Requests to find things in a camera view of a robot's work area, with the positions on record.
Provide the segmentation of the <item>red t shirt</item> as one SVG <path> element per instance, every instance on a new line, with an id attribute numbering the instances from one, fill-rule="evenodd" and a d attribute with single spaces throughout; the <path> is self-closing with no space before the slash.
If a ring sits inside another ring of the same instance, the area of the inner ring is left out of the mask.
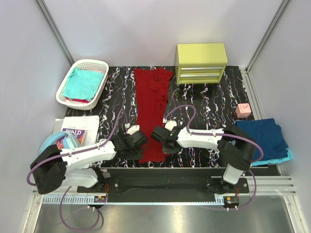
<path id="1" fill-rule="evenodd" d="M 151 138 L 155 127 L 163 125 L 163 115 L 168 102 L 168 91 L 173 72 L 159 67 L 154 70 L 134 69 L 137 124 L 148 137 L 148 147 L 139 163 L 163 162 L 165 155 L 161 143 Z"/>

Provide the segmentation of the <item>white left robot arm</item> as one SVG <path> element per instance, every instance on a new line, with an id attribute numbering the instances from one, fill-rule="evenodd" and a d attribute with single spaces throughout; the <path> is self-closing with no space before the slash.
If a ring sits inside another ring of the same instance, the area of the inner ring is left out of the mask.
<path id="1" fill-rule="evenodd" d="M 56 145 L 50 145 L 30 165 L 27 182 L 33 177 L 32 185 L 41 195 L 49 194 L 62 186 L 80 186 L 100 192 L 105 186 L 104 177 L 98 169 L 89 165 L 115 157 L 139 159 L 142 147 L 147 142 L 147 136 L 138 130 L 132 134 L 110 136 L 100 143 L 74 149 L 60 150 Z"/>

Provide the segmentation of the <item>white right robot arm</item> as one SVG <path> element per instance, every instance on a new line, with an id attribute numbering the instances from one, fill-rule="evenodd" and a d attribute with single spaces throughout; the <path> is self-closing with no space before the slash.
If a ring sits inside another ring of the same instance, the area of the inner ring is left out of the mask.
<path id="1" fill-rule="evenodd" d="M 235 125 L 217 130 L 194 130 L 174 126 L 171 129 L 157 126 L 151 138 L 170 150 L 181 148 L 202 148 L 215 150 L 225 159 L 226 168 L 221 179 L 221 188 L 232 192 L 238 187 L 243 172 L 253 161 L 256 142 Z"/>

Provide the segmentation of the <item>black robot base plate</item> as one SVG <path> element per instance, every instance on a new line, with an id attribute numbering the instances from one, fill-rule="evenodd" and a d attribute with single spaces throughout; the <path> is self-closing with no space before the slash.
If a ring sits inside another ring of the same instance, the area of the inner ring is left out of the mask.
<path id="1" fill-rule="evenodd" d="M 222 182 L 223 168 L 112 168 L 91 188 L 79 193 L 108 192 L 109 203 L 207 203 L 215 195 L 248 194 L 245 178 L 236 185 Z"/>

